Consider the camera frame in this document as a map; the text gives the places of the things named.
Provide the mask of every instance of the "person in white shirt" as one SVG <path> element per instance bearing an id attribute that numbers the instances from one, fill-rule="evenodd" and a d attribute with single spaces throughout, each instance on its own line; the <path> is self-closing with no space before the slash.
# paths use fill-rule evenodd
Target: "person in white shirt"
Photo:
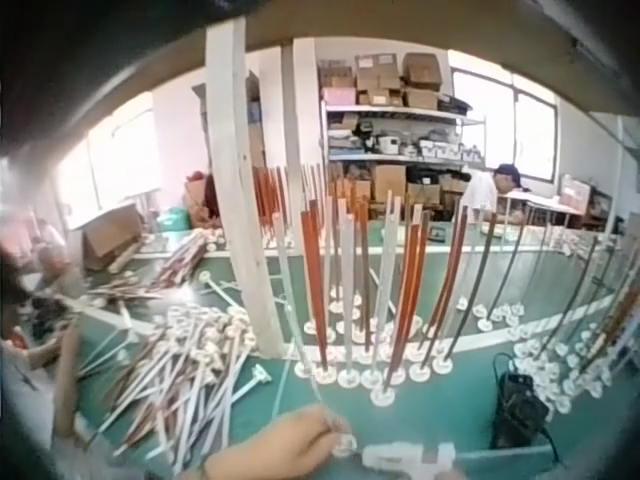
<path id="1" fill-rule="evenodd" d="M 516 188 L 522 188 L 522 185 L 520 172 L 514 165 L 503 163 L 493 173 L 477 171 L 460 199 L 460 206 L 469 209 L 470 223 L 479 223 L 487 214 L 497 212 L 498 195 L 506 195 Z M 506 220 L 519 224 L 523 220 L 522 212 L 514 210 Z M 504 221 L 505 216 L 498 215 L 498 223 Z"/>

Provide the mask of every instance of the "teal container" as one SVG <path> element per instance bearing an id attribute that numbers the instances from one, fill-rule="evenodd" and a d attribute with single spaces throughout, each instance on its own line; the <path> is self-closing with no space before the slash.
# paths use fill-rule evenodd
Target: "teal container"
<path id="1" fill-rule="evenodd" d="M 161 232 L 183 232 L 189 230 L 189 213 L 182 207 L 173 207 L 158 218 Z"/>

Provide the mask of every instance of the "pink box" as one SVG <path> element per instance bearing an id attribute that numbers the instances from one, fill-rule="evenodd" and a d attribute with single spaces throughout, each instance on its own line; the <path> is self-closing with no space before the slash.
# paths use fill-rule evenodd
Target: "pink box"
<path id="1" fill-rule="evenodd" d="M 355 87 L 325 87 L 322 89 L 322 98 L 327 105 L 355 105 Z"/>

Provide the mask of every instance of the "overhead shelf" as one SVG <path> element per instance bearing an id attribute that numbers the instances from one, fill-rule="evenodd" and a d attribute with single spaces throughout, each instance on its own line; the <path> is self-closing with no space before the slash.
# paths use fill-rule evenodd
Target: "overhead shelf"
<path id="1" fill-rule="evenodd" d="M 484 120 L 456 115 L 455 113 L 425 110 L 423 108 L 375 106 L 375 105 L 326 105 L 328 113 L 359 113 L 367 117 L 394 118 L 398 120 L 426 120 L 437 122 L 449 120 L 458 122 L 462 126 L 482 125 Z"/>
<path id="2" fill-rule="evenodd" d="M 348 155 L 330 155 L 331 162 L 388 162 L 433 165 L 435 167 L 461 167 L 471 162 L 447 160 L 445 158 L 407 157 L 406 155 L 386 155 L 384 153 L 355 153 Z"/>

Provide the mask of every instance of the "white plastic tool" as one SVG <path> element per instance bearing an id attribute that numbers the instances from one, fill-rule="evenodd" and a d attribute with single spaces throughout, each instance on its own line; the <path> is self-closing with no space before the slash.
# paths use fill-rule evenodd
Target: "white plastic tool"
<path id="1" fill-rule="evenodd" d="M 371 470 L 407 475 L 411 480 L 434 480 L 453 467 L 456 452 L 452 443 L 438 447 L 435 463 L 425 463 L 422 445 L 394 442 L 362 449 L 362 465 Z"/>

